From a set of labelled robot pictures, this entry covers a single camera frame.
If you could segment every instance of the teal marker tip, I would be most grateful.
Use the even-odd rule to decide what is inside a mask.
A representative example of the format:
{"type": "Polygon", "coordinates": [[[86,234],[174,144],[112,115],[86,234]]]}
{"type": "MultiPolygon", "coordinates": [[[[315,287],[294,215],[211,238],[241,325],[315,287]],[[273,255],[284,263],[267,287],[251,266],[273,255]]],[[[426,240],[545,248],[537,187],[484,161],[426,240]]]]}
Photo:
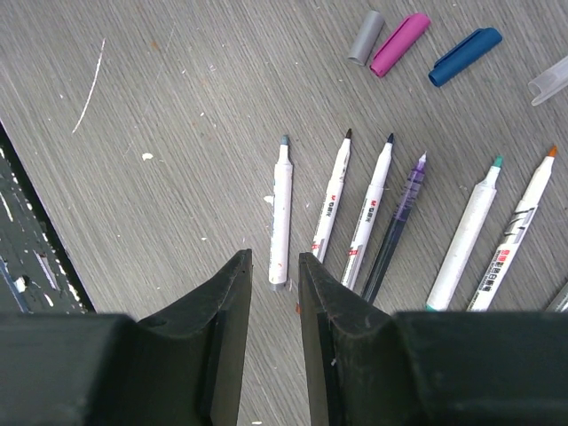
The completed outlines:
{"type": "Polygon", "coordinates": [[[503,164],[503,157],[498,155],[497,158],[495,158],[495,161],[493,162],[493,166],[500,167],[502,164],[503,164]]]}

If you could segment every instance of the paint-splattered surface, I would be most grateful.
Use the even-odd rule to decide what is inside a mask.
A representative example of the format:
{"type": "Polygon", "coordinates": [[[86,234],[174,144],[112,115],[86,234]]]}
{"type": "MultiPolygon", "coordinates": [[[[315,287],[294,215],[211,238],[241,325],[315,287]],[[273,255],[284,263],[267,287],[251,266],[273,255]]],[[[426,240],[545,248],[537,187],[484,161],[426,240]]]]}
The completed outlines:
{"type": "Polygon", "coordinates": [[[42,206],[20,182],[26,177],[2,133],[0,142],[0,311],[84,313],[42,206]]]}
{"type": "Polygon", "coordinates": [[[566,55],[564,0],[5,0],[0,7],[1,118],[98,309],[146,316],[237,249],[254,250],[242,425],[308,423],[296,292],[275,295],[267,283],[265,197],[283,133],[295,165],[291,278],[352,127],[326,258],[336,277],[376,156],[394,131],[390,191],[357,288],[407,172],[427,149],[424,187],[376,302],[387,312],[421,308],[472,186],[502,154],[496,201],[452,303],[463,309],[555,143],[553,178],[493,306],[540,309],[564,283],[568,90],[535,108],[526,88],[566,55]],[[432,18],[383,79],[344,59],[369,5],[386,17],[380,42],[409,13],[432,18]],[[434,61],[487,26],[503,43],[433,87],[434,61]]]}

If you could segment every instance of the blue pen cap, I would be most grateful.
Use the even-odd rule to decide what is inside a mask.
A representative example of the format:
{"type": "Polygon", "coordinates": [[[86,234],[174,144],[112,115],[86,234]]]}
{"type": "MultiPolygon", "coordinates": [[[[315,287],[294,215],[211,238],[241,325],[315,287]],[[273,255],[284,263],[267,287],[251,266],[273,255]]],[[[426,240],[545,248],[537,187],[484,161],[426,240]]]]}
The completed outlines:
{"type": "Polygon", "coordinates": [[[501,42],[503,36],[495,28],[480,28],[460,41],[452,50],[438,59],[428,78],[440,87],[488,53],[501,42]]]}

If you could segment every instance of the marker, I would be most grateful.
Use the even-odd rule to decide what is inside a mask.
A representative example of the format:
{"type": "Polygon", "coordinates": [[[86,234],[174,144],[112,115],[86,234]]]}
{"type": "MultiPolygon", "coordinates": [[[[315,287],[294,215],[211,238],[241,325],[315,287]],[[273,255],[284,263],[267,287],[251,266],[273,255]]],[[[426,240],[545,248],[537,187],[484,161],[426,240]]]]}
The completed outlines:
{"type": "Polygon", "coordinates": [[[547,312],[568,312],[568,282],[556,295],[547,312]]]}
{"type": "Polygon", "coordinates": [[[288,159],[289,143],[288,136],[283,136],[280,141],[278,162],[274,166],[272,236],[268,266],[268,280],[274,291],[283,289],[288,281],[288,243],[292,207],[292,171],[294,169],[288,159]]]}
{"type": "Polygon", "coordinates": [[[394,145],[394,134],[390,134],[387,139],[383,151],[379,155],[376,161],[375,172],[371,178],[371,183],[365,194],[365,201],[363,201],[363,208],[359,214],[359,221],[355,227],[355,233],[353,234],[353,239],[351,241],[351,246],[349,247],[349,253],[347,254],[347,265],[343,270],[343,276],[341,277],[341,283],[353,290],[355,287],[355,281],[357,280],[357,275],[359,274],[359,268],[361,267],[361,261],[365,255],[365,250],[367,249],[367,243],[369,242],[369,236],[371,235],[371,230],[373,229],[373,224],[375,223],[376,212],[379,209],[379,203],[381,202],[381,197],[383,196],[384,181],[387,178],[387,173],[389,172],[389,167],[391,165],[392,158],[392,146],[394,145]]]}
{"type": "Polygon", "coordinates": [[[555,156],[556,147],[553,146],[532,175],[531,182],[527,186],[523,198],[517,204],[515,213],[513,213],[513,217],[503,234],[501,244],[495,251],[495,255],[479,283],[477,292],[468,306],[468,311],[484,312],[489,308],[526,235],[526,230],[533,220],[534,213],[539,207],[540,198],[552,174],[552,163],[555,156]]]}
{"type": "Polygon", "coordinates": [[[434,287],[426,302],[426,311],[445,311],[458,287],[469,255],[476,244],[487,213],[497,194],[495,183],[501,171],[503,157],[498,156],[487,176],[479,182],[471,193],[468,205],[461,216],[444,263],[438,272],[434,287]]]}
{"type": "Polygon", "coordinates": [[[323,259],[326,255],[331,228],[334,226],[335,214],[339,207],[339,199],[341,198],[343,181],[345,180],[345,172],[347,171],[347,163],[349,162],[350,155],[351,129],[347,130],[345,139],[335,158],[334,170],[327,183],[326,198],[323,201],[318,225],[316,226],[316,234],[313,237],[312,253],[321,263],[323,263],[323,259]]]}

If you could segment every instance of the purple pen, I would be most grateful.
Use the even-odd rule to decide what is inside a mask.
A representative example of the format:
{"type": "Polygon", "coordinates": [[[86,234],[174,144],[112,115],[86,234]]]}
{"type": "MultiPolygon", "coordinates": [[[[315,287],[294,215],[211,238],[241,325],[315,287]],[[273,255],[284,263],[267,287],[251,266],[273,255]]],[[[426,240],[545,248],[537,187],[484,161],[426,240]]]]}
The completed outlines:
{"type": "Polygon", "coordinates": [[[400,196],[400,200],[398,201],[397,209],[395,210],[394,215],[392,215],[392,220],[390,221],[389,228],[384,235],[381,249],[379,250],[379,254],[376,256],[367,284],[365,284],[365,287],[363,288],[363,293],[361,293],[361,297],[371,304],[375,301],[379,288],[381,288],[384,275],[387,273],[389,263],[391,262],[394,251],[397,248],[398,241],[400,240],[400,235],[402,235],[402,231],[405,229],[406,221],[410,216],[410,212],[414,206],[414,201],[416,200],[418,192],[422,186],[425,167],[426,153],[420,157],[414,168],[408,174],[405,187],[402,191],[402,195],[400,196]]]}

